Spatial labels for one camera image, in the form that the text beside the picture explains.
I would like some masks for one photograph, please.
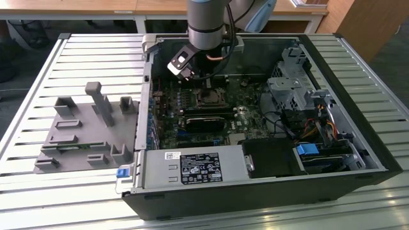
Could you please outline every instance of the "red wire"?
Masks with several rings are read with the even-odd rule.
[[[307,120],[305,125],[304,125],[304,126],[305,126],[304,132],[307,132],[307,128],[308,128],[307,125],[308,125],[308,123],[309,123],[311,121],[313,121],[313,120],[315,120],[313,118],[311,118],[311,119]]]

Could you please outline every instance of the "barcode sticker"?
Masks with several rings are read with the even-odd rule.
[[[115,13],[133,13],[133,11],[113,11]]]
[[[180,152],[165,152],[165,160],[180,159]]]

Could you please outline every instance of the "motherboard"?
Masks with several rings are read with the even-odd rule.
[[[236,145],[269,137],[259,110],[261,83],[245,76],[223,76],[208,82],[157,80],[153,92],[160,149]]]

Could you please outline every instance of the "aluminum work table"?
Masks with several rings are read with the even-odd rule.
[[[58,96],[89,103],[84,86],[103,84],[111,101],[139,100],[141,34],[72,34],[59,39],[0,143],[0,229],[403,229],[409,225],[409,111],[348,43],[311,35],[404,173],[337,201],[143,221],[115,191],[116,169],[34,174]],[[325,83],[317,72],[317,82]]]

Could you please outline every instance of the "blue clip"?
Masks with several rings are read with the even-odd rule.
[[[297,146],[297,152],[299,155],[313,155],[320,153],[315,144],[300,144]]]
[[[127,178],[127,177],[129,177],[129,169],[117,169],[116,178]]]

